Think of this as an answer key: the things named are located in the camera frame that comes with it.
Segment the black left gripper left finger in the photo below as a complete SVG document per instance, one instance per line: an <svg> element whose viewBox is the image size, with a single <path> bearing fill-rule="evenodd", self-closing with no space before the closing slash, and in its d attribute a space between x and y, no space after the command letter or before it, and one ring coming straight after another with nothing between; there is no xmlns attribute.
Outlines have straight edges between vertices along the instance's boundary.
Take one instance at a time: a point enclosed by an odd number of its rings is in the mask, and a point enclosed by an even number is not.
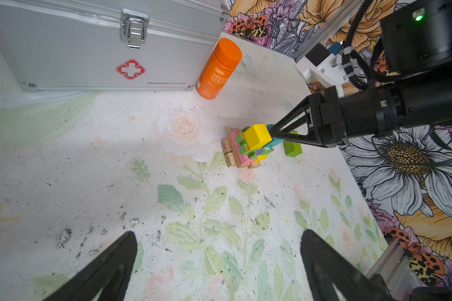
<svg viewBox="0 0 452 301"><path fill-rule="evenodd" d="M128 231L46 300L124 300L138 252Z"/></svg>

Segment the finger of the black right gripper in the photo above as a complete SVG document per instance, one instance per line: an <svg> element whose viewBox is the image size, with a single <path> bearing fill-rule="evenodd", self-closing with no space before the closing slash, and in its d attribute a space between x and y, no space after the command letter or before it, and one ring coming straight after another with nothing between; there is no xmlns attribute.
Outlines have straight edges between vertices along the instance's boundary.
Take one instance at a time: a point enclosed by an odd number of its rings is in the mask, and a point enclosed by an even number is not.
<svg viewBox="0 0 452 301"><path fill-rule="evenodd" d="M287 135L293 130L299 131L298 129L304 125L308 128L306 135L319 135L321 99L322 94L305 97L293 110L272 126L269 130L270 135Z"/></svg>
<svg viewBox="0 0 452 301"><path fill-rule="evenodd" d="M325 147L322 138L315 132L308 133L306 135L300 135L271 130L271 137L299 144L312 145L316 147Z"/></svg>

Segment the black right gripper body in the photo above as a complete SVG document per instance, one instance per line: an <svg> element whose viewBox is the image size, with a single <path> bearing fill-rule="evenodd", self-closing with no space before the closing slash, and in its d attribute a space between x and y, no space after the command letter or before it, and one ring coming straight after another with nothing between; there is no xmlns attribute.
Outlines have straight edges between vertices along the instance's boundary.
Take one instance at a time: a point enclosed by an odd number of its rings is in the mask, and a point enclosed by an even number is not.
<svg viewBox="0 0 452 301"><path fill-rule="evenodd" d="M395 85L370 87L340 98L336 88L308 97L309 142L320 147L336 147L349 139L366 135L386 135L404 125L408 110Z"/></svg>

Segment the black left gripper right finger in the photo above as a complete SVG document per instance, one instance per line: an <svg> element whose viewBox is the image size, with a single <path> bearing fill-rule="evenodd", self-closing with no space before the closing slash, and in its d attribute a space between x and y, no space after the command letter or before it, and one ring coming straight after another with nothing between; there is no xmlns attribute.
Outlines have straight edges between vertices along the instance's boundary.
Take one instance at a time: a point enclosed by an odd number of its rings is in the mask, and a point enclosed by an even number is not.
<svg viewBox="0 0 452 301"><path fill-rule="evenodd" d="M313 230L301 237L301 258L314 300L392 300Z"/></svg>

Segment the green cube block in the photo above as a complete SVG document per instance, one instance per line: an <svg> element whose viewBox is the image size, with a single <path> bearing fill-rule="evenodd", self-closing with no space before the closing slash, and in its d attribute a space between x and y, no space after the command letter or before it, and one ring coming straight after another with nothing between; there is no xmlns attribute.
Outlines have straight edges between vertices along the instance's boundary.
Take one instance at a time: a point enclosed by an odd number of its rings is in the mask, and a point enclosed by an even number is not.
<svg viewBox="0 0 452 301"><path fill-rule="evenodd" d="M290 158L298 157L303 153L303 150L301 148L301 144L297 142L291 142L285 140L283 142L283 147L285 150L285 154Z"/></svg>

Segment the teal cube block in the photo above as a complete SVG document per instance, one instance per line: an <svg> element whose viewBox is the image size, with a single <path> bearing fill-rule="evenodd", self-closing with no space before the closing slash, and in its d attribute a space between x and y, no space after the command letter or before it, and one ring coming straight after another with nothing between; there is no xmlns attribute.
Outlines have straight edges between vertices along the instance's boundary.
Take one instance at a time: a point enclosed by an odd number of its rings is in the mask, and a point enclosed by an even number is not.
<svg viewBox="0 0 452 301"><path fill-rule="evenodd" d="M271 131L273 126L274 126L274 124L267 124L267 129L269 132ZM272 141L270 141L268 144L266 144L264 146L265 149L272 149L284 141L284 139L273 138L272 135L271 135L271 137L272 137Z"/></svg>

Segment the yellow cube block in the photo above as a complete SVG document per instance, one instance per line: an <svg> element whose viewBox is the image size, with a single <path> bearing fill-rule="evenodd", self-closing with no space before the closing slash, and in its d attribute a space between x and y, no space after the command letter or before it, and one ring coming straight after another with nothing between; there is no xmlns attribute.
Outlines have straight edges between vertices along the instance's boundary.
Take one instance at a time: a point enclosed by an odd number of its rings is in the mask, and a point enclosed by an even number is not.
<svg viewBox="0 0 452 301"><path fill-rule="evenodd" d="M266 124L252 125L244 132L244 138L251 150L260 149L272 141Z"/></svg>

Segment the yellow rectangular block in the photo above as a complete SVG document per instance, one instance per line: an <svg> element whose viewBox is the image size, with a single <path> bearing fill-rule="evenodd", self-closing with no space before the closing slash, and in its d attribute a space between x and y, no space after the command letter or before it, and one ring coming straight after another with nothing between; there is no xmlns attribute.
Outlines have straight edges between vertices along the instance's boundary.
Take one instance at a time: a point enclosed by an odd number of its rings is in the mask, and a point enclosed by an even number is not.
<svg viewBox="0 0 452 301"><path fill-rule="evenodd" d="M257 156L256 161L260 162L268 158L268 155L262 154Z"/></svg>

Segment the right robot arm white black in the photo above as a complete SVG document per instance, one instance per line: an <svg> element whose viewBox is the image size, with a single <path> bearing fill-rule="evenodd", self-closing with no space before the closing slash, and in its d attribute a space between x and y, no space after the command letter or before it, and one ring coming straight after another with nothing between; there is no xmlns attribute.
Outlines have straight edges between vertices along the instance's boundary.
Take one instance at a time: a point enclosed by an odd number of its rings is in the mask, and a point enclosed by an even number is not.
<svg viewBox="0 0 452 301"><path fill-rule="evenodd" d="M372 60L389 75L340 97L335 87L307 96L276 123L273 138L336 147L354 137L385 137L400 128L452 126L452 1L415 1L381 19Z"/></svg>

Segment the orange cylinder bottle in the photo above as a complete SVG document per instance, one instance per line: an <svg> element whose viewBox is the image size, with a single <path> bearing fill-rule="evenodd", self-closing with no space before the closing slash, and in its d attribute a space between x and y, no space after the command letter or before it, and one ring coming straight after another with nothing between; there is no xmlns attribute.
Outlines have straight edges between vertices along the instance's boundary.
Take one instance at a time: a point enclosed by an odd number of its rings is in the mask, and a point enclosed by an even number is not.
<svg viewBox="0 0 452 301"><path fill-rule="evenodd" d="M221 38L196 82L200 96L208 100L216 98L241 60L241 49L230 39Z"/></svg>

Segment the silver aluminium case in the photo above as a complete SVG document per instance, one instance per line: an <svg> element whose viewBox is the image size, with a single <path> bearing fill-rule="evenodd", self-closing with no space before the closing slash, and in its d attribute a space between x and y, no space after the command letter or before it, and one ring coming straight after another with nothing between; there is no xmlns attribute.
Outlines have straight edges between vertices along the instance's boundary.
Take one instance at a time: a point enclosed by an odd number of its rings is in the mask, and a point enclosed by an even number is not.
<svg viewBox="0 0 452 301"><path fill-rule="evenodd" d="M21 88L191 90L223 1L0 1L0 52Z"/></svg>

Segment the aluminium frame corner post right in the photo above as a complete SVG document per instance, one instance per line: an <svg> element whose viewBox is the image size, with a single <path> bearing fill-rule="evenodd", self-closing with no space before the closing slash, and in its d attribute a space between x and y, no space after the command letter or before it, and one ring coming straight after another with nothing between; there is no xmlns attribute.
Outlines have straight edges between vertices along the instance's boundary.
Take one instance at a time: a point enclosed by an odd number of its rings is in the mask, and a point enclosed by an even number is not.
<svg viewBox="0 0 452 301"><path fill-rule="evenodd" d="M374 280L375 275L380 275L384 286L394 294L397 290L407 290L417 287L418 279L409 266L409 258L404 253L398 238L388 241L388 247L374 266L368 271L366 277Z"/></svg>

